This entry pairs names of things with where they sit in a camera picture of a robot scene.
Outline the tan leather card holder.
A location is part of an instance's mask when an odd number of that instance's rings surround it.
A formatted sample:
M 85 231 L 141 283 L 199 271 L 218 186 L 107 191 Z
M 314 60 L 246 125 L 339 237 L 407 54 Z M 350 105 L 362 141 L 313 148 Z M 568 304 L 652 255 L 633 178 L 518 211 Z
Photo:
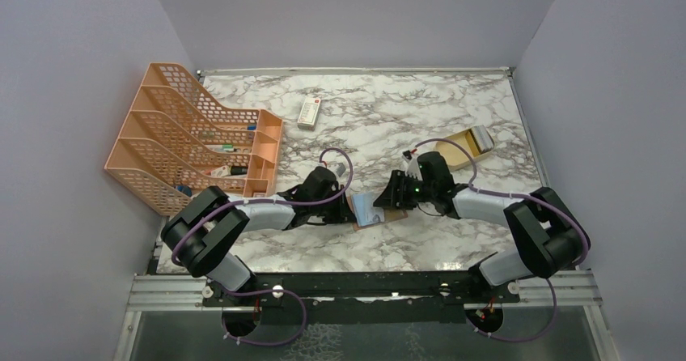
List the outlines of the tan leather card holder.
M 354 214 L 353 229 L 355 231 L 393 223 L 408 217 L 406 210 L 385 210 L 373 206 L 378 196 L 379 193 L 367 192 L 355 193 L 347 197 L 347 202 Z

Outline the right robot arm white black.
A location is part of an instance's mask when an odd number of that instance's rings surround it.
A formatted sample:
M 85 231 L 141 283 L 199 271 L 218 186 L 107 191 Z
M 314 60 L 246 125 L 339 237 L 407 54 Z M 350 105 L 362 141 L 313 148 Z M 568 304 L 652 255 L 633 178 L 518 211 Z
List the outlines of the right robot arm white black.
M 431 151 L 418 157 L 405 152 L 406 170 L 394 170 L 373 205 L 385 210 L 412 210 L 428 202 L 441 216 L 476 219 L 508 227 L 515 247 L 473 265 L 468 294 L 485 302 L 499 286 L 520 278 L 550 278 L 578 264 L 590 239 L 557 193 L 542 187 L 530 194 L 504 194 L 458 184 L 446 160 Z

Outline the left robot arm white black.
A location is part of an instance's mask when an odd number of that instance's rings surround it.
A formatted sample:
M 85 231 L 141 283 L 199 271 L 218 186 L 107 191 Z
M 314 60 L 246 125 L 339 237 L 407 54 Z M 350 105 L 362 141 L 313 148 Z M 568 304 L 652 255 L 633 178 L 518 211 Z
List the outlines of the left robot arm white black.
M 230 252 L 238 237 L 248 231 L 291 230 L 311 218 L 322 226 L 355 220 L 337 175 L 324 167 L 270 197 L 241 198 L 210 186 L 168 220 L 160 236 L 177 265 L 194 278 L 219 283 L 224 295 L 241 305 L 251 300 L 255 285 L 252 271 Z

